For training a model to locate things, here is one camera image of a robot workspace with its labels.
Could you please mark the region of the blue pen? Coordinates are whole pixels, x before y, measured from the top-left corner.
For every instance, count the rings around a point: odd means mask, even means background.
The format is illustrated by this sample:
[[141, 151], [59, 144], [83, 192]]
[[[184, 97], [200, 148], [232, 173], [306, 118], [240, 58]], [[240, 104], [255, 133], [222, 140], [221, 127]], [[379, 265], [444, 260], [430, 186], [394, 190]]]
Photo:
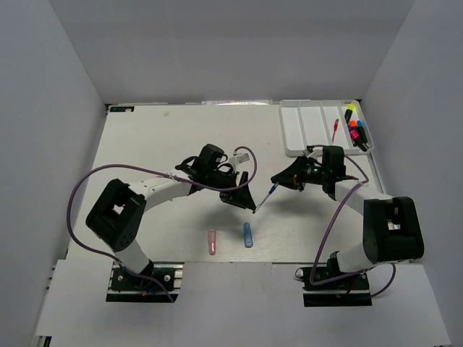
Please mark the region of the blue pen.
[[274, 193], [276, 188], [279, 186], [279, 183], [275, 183], [272, 185], [272, 187], [269, 189], [268, 193], [265, 195], [265, 197], [256, 205], [255, 209], [253, 210], [252, 214], [256, 214], [259, 209], [262, 208], [264, 203], [267, 201], [267, 199]]

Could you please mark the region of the red pen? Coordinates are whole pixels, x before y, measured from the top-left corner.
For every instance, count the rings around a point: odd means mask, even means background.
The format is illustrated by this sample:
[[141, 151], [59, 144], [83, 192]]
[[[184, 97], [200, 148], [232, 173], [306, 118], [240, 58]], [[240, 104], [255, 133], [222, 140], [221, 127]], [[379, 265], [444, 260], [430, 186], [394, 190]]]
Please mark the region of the red pen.
[[337, 118], [335, 120], [335, 122], [334, 122], [333, 133], [332, 133], [332, 136], [331, 136], [331, 141], [332, 141], [333, 144], [334, 144], [334, 140], [335, 140], [335, 137], [336, 137], [338, 127], [339, 127], [339, 118]]

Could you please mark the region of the pink highlighter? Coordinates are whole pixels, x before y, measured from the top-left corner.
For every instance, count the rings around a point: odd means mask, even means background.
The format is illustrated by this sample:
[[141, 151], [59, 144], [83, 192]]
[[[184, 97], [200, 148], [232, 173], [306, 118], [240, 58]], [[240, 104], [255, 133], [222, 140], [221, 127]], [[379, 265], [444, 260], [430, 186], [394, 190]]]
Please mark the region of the pink highlighter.
[[360, 147], [362, 145], [362, 138], [358, 132], [353, 129], [349, 132], [349, 134], [355, 146]]

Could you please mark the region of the yellow highlighter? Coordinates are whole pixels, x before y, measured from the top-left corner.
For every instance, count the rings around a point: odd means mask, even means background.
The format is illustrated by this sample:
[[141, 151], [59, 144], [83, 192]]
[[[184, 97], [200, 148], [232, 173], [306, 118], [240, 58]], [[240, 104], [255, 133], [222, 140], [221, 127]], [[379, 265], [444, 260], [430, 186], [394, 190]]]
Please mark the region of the yellow highlighter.
[[351, 119], [351, 117], [352, 117], [353, 110], [354, 110], [354, 105], [350, 103], [350, 104], [347, 106], [347, 109], [346, 109], [346, 111], [345, 111], [345, 113], [344, 113], [344, 119], [345, 119], [345, 122], [346, 122], [346, 123], [349, 123], [349, 122], [350, 122], [350, 119]]

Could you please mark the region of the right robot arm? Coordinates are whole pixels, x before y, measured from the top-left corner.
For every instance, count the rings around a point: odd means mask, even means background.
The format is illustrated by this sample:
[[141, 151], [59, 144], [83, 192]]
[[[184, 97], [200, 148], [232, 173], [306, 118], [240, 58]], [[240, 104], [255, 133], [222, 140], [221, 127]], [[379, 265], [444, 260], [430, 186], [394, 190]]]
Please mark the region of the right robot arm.
[[272, 176], [271, 182], [298, 192], [308, 184], [319, 185], [338, 202], [339, 209], [348, 206], [362, 216], [361, 241], [331, 255], [327, 281], [343, 288], [353, 274], [376, 265], [421, 259], [425, 245], [413, 199], [380, 193], [369, 187], [367, 177], [349, 175], [344, 164], [348, 156], [342, 147], [324, 145], [321, 149], [321, 160], [316, 160], [313, 147], [308, 147], [306, 155]]

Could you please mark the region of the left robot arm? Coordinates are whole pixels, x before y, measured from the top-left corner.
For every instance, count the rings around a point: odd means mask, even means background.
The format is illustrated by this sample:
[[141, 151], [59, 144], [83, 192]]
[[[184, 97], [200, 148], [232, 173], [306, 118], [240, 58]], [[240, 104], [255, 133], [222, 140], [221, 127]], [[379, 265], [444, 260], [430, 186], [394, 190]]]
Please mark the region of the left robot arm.
[[150, 209], [203, 189], [218, 192], [222, 202], [246, 210], [256, 205], [249, 189], [254, 173], [239, 171], [239, 165], [255, 160], [251, 149], [240, 146], [232, 155], [207, 144], [199, 155], [184, 159], [168, 173], [135, 183], [111, 180], [90, 210], [85, 224], [113, 252], [136, 288], [146, 288], [153, 279], [153, 263], [136, 237], [143, 215]]

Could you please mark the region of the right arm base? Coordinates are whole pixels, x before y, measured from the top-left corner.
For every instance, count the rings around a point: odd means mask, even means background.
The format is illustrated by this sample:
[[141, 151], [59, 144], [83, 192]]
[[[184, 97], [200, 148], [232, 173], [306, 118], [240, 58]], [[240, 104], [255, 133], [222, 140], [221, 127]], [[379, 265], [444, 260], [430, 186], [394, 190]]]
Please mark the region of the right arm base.
[[370, 307], [370, 286], [366, 274], [356, 275], [314, 286], [310, 282], [311, 267], [296, 269], [295, 279], [303, 283], [304, 307]]

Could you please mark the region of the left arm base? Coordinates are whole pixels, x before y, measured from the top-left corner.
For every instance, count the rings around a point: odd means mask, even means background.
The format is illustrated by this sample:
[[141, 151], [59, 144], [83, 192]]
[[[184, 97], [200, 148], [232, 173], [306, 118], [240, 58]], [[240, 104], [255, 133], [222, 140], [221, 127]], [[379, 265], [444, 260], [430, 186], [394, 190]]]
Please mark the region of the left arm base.
[[154, 263], [150, 273], [140, 278], [129, 274], [114, 263], [109, 276], [106, 302], [117, 303], [174, 303], [180, 292], [183, 277], [182, 263]]

